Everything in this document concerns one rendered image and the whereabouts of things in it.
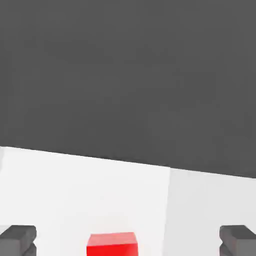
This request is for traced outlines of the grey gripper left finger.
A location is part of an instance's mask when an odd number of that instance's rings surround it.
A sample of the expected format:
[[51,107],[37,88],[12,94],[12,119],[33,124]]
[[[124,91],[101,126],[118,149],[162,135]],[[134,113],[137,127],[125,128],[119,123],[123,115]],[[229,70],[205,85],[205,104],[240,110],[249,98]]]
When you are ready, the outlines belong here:
[[0,256],[37,256],[34,225],[11,225],[0,232]]

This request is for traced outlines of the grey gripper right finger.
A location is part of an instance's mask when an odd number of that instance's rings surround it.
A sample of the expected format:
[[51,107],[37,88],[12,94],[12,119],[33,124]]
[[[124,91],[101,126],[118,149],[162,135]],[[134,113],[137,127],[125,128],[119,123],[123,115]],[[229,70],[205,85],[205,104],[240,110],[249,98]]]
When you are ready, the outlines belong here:
[[256,234],[245,225],[222,225],[219,256],[256,256]]

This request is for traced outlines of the small red cube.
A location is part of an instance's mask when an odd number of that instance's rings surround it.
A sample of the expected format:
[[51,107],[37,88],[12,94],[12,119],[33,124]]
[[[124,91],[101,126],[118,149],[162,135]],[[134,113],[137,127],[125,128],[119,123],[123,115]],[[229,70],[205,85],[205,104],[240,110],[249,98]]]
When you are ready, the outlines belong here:
[[91,234],[86,256],[139,256],[134,232]]

